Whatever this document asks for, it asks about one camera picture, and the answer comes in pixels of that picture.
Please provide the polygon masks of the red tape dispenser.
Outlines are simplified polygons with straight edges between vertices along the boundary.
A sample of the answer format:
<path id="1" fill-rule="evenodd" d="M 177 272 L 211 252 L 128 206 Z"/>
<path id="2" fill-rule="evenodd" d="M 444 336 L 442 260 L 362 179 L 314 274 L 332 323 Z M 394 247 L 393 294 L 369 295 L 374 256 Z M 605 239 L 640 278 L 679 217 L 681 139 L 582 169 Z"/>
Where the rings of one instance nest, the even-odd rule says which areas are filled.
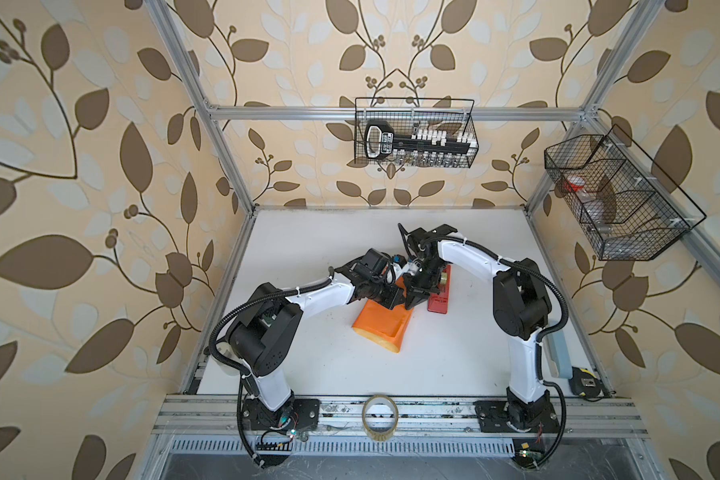
<path id="1" fill-rule="evenodd" d="M 449 307 L 449 290 L 451 280 L 451 265 L 448 264 L 441 273 L 437 285 L 438 292 L 428 299 L 427 310 L 431 313 L 447 314 Z"/>

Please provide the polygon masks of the yellow orange wrapping paper sheet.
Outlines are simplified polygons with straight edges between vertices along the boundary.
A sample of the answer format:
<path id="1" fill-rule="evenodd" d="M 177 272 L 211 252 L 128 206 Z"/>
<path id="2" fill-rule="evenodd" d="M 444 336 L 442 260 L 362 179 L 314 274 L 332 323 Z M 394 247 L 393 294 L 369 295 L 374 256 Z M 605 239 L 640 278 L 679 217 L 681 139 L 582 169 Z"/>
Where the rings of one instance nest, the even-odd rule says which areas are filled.
<path id="1" fill-rule="evenodd" d="M 360 314 L 354 321 L 352 329 L 358 335 L 399 353 L 413 311 L 406 310 L 404 305 L 397 305 L 389 310 L 378 302 L 368 299 Z"/>

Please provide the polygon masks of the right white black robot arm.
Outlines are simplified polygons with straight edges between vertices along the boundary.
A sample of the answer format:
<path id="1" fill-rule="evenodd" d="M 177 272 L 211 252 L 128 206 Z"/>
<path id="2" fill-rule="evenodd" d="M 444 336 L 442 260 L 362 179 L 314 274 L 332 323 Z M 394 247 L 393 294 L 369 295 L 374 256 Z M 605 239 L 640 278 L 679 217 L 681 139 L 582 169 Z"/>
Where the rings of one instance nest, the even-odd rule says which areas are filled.
<path id="1" fill-rule="evenodd" d="M 543 376 L 544 339 L 568 323 L 570 309 L 560 289 L 539 270 L 533 260 L 512 260 L 460 236 L 447 224 L 426 231 L 398 226 L 411 266 L 417 271 L 403 275 L 408 309 L 432 294 L 440 274 L 455 265 L 492 285 L 492 318 L 508 336 L 510 382 L 506 407 L 499 414 L 519 433 L 538 431 L 548 418 L 557 424 L 552 444 L 542 452 L 523 447 L 515 464 L 523 470 L 539 470 L 562 443 L 567 423 L 567 404 L 562 387 Z"/>

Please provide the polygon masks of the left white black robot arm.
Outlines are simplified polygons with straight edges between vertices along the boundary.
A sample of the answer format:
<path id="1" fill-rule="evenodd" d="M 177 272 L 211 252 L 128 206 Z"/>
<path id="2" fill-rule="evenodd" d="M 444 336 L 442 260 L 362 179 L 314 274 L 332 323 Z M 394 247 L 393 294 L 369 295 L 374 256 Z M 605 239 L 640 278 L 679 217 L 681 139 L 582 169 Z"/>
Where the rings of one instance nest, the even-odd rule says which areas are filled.
<path id="1" fill-rule="evenodd" d="M 300 323 L 326 310 L 362 299 L 390 309 L 404 303 L 397 285 L 407 259 L 375 249 L 329 269 L 320 281 L 280 289 L 259 285 L 243 304 L 224 314 L 214 326 L 206 354 L 226 372 L 238 374 L 236 423 L 243 447 L 254 463 L 265 468 L 263 456 L 246 438 L 245 424 L 279 434 L 290 442 L 301 428 L 299 401 L 281 368 Z"/>

